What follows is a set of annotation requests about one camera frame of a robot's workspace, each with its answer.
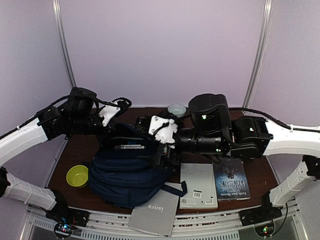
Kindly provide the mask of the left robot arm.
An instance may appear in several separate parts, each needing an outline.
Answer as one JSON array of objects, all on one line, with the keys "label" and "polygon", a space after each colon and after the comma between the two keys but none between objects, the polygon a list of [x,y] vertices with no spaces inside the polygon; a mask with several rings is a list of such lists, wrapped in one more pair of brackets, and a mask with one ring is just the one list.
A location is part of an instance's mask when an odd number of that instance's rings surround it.
[{"label": "left robot arm", "polygon": [[114,117],[125,113],[132,102],[118,97],[111,102],[98,99],[89,89],[73,87],[49,106],[0,137],[0,195],[52,211],[61,222],[72,218],[64,197],[50,189],[20,180],[4,164],[20,153],[61,135],[105,135]]}]

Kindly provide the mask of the light grey barcode notebook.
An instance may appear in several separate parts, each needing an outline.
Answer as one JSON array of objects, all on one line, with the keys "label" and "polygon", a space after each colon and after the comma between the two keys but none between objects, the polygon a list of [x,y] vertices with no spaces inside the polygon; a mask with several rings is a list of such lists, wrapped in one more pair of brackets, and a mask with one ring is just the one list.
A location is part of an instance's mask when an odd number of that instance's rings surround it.
[{"label": "light grey barcode notebook", "polygon": [[185,181],[187,193],[180,198],[180,209],[217,209],[217,191],[212,164],[182,163],[180,181]]}]

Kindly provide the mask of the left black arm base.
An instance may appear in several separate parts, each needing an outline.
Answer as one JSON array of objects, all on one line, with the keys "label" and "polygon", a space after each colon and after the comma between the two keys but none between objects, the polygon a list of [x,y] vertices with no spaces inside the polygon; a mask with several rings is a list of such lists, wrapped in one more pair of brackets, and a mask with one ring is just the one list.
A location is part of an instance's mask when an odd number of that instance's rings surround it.
[{"label": "left black arm base", "polygon": [[44,210],[46,217],[60,224],[67,224],[73,227],[86,227],[90,213],[86,210],[70,208],[67,200],[57,190],[52,191],[55,198],[55,205],[51,210]]}]

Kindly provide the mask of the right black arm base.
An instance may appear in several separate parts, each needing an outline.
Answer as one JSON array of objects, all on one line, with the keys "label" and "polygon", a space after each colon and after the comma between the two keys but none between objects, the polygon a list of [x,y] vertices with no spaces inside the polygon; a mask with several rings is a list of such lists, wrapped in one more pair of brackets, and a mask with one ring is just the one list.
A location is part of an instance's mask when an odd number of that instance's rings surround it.
[{"label": "right black arm base", "polygon": [[274,207],[270,200],[270,191],[261,198],[261,206],[241,210],[238,212],[242,226],[255,225],[271,221],[282,216],[282,206]]}]

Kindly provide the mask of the red white marker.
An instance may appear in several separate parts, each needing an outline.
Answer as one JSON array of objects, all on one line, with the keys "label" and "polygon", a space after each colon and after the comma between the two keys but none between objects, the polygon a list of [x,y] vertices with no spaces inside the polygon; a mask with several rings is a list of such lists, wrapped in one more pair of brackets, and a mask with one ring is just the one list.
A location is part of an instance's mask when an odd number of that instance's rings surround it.
[{"label": "red white marker", "polygon": [[140,145],[140,144],[133,144],[133,145],[129,145],[129,144],[123,144],[123,145],[116,145],[114,147],[115,150],[143,150],[146,147],[144,145]]}]

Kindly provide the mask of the navy blue student backpack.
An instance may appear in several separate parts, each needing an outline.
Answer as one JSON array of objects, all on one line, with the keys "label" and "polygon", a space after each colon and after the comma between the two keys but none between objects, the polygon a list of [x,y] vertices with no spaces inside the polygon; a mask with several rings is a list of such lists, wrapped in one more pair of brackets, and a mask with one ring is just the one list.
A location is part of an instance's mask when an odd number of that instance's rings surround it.
[{"label": "navy blue student backpack", "polygon": [[[88,164],[88,187],[104,202],[133,209],[148,202],[174,172],[151,165],[151,155],[158,141],[123,123],[125,134],[102,140]],[[129,141],[140,142],[145,149],[115,149]]]}]

